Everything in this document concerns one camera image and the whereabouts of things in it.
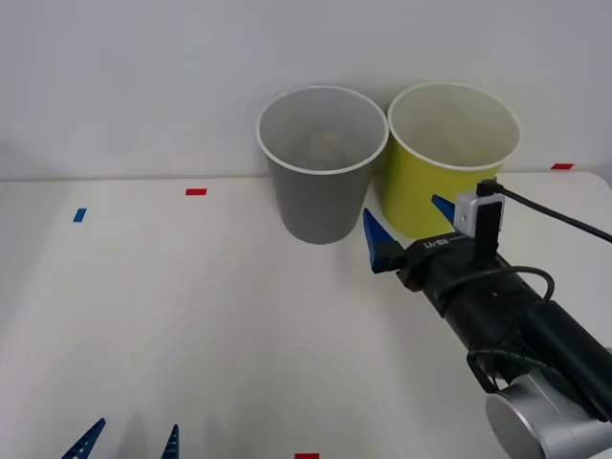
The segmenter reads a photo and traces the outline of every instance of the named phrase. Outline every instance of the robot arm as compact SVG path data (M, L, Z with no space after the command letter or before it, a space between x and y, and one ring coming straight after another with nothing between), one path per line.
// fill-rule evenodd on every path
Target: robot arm
M397 271L410 291L422 291L466 346L488 394L489 422L512 459L587 458L612 448L612 354L551 299L550 275L513 267L497 253L500 187L485 181L456 205L435 196L457 231L405 250L366 209L372 269ZM544 277L547 294L518 273ZM497 380L508 386L500 389Z

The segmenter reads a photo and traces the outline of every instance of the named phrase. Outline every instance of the blue tape marker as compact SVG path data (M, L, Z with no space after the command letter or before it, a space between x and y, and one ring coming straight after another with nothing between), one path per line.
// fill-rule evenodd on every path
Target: blue tape marker
M76 215L75 215L75 220L73 220L73 223L80 223L83 221L83 218L85 218L85 212L87 211L87 208L80 208L79 210L76 211Z

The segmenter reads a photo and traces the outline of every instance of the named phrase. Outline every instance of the white cup rim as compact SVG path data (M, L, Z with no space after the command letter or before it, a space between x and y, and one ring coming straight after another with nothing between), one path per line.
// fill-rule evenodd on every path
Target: white cup rim
M264 115L266 114L266 112L268 111L268 109L273 106L275 103L277 103L279 100L281 100L282 98L285 98L287 96L290 96L291 94L294 93L299 93L302 91L307 91L310 89L334 89L334 90L338 90L338 91L343 91L345 93L351 94L353 96L357 96L358 98L361 98L363 100L365 100L366 102L368 102L372 107L374 107L377 112L381 115L381 120L382 120L382 124L384 127L384 135L382 138L382 142L379 145L378 149L372 153L370 156L368 156L365 160L357 163L357 164L353 164L350 165L348 167L344 167L342 169L332 169L332 170L312 170L312 169L304 169L302 167L297 167L295 165L289 164L289 163L285 163L284 161L276 158L275 155L272 154L272 152L266 147L266 145L263 143L263 141L261 140L261 133L260 133L260 125L261 125L261 120L263 119ZM257 135L257 143L259 144L259 147L264 151L264 153L266 154L266 156L268 158L270 158L272 161L274 161L275 163L285 167L286 169L292 170L294 172L299 172L301 174L308 174L308 175L339 175L339 174L343 174L346 172L351 172L352 170L356 170L359 169L361 167L364 167L365 165L372 163L374 160L376 160L380 154L383 152L384 148L386 147L386 144L389 140L389 122L386 118L386 115L384 114L384 111L381 109L381 107L371 98L364 96L362 93L358 93L357 91L354 91L352 89L348 89L348 88L343 88L341 86L330 86L330 85L321 85L321 84L316 84L316 85L310 85L310 86L300 86L298 88L292 89L290 91L286 91L282 94L279 94L278 96L272 98L272 100L270 100L266 106L261 110L261 112L259 113L259 116L257 117L257 125L255 127L256 130L256 135Z
M476 165L476 166L465 166L465 165L451 165L451 164L445 164L445 163L440 163L438 161L432 160L430 158L428 158L425 155L422 155L420 153L418 153L416 150L414 150L413 148L411 148L410 146L408 146L408 144L406 142L404 142L404 140L402 140L402 138L398 135L398 133L395 130L395 127L393 125L393 109L395 108L395 106L397 105L397 103L399 102L399 100L401 100L406 94L411 93L413 91L419 90L419 89L423 89L427 86L456 86L456 87L462 87L462 88L468 88L472 91L475 91L477 93L480 93L484 96L487 96L488 98L492 98L493 100L495 100L496 102L498 102L499 104L501 104L502 107L504 107L508 113L510 113L510 116L512 117L514 123L516 123L516 128L518 129L518 140L516 141L516 145L514 146L513 151L511 151L508 155L506 155L505 157L503 157L501 160L498 160L494 163L491 164L484 164L484 165ZM442 167L444 169L451 169L451 170L462 170L462 171L476 171L476 170L487 170L487 169L493 169L494 167L498 167L499 165L502 165L503 163L505 163L518 149L518 147L520 146L521 140L522 140L522 124L520 122L520 119L518 118L518 116L516 115L516 113L508 106L506 105L506 103L499 98L498 96L488 92L488 91L484 91L480 88L476 88L474 86L471 86L467 83L462 83L459 81L445 81L445 80L437 80L437 81L426 81L424 83L419 83L416 84L414 86L410 86L409 88L404 89L403 91L401 91L400 94L398 94L393 101L391 102L391 105L389 106L389 109L387 111L387 117L388 117L388 121L389 121L389 130L391 131L391 134L393 135L393 138L395 139L395 141L402 146L402 148L404 148L406 151L410 152L411 154L413 154L414 156L416 156L417 158L419 158L420 160L425 161L426 163L430 163L433 165L436 165L438 167Z

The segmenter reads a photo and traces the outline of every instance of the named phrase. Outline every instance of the table surface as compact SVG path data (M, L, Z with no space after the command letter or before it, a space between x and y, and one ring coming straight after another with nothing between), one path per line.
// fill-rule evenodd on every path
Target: table surface
M594 175L500 179L612 231ZM102 416L93 458L160 457L175 423L182 459L506 457L465 349L370 272L361 221L302 243L268 179L2 183L0 235L2 457L59 458ZM612 345L612 247L509 202L500 251Z

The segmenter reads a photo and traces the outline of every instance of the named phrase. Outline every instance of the cable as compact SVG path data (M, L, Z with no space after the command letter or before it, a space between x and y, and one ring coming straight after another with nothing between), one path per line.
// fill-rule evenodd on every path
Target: cable
M516 354L516 352L503 351L501 349L475 349L468 352L468 360L476 359L478 356L495 356L502 357L504 359L510 359L512 361L522 361L523 363L529 363L533 366L538 366L546 370L553 370L554 368L548 363L533 359L522 354Z
M548 302L553 297L553 293L555 292L555 280L553 279L553 277L539 268L532 268L530 266L505 266L502 268L495 268L494 270L486 270L481 271L479 273L464 275L463 277L459 277L458 279L449 282L449 284L444 289L438 292L436 297L438 299L444 299L446 296L449 296L458 288L463 287L464 285L469 284L471 282L474 282L475 280L480 280L485 277L489 277L490 275L508 273L529 273L539 275L546 281L547 285L546 294L544 294L544 301ZM447 305L448 301L440 310L440 316L444 317Z
M586 231L589 234L592 234L594 236L597 236L603 239L604 241L612 243L612 234L608 234L607 232L602 231L601 229L591 227L590 225L587 225L586 223L582 223L581 221L576 220L572 217L568 217L567 215L563 215L562 213L559 213L555 210L546 208L545 206L542 206L538 203L530 201L529 199L524 198L521 195L514 193L513 191L510 191L509 189L505 188L501 184L495 184L493 188L495 189L496 192L503 194L505 196L508 196L511 199L514 199L515 201L522 204L523 206L527 206L528 208L537 210L538 212L548 215L549 217L556 218L563 223L567 223L568 225L571 225L574 228L578 228L579 230Z
M497 381L495 380L495 375L493 375L492 380L485 374L482 367L478 363L477 359L479 356L495 356L501 357L504 359L511 359L513 361L522 361L525 363L529 363L530 365L534 365L540 368L544 368L547 370L553 370L554 368L543 361L538 361L536 359L532 359L531 357L524 356L522 354L516 354L515 352L503 351L501 349L475 349L468 352L466 356L466 360L468 361L468 366L471 369L474 377L480 383L480 386L483 388L485 392L488 394L492 394L494 392L499 391L499 385L497 385Z

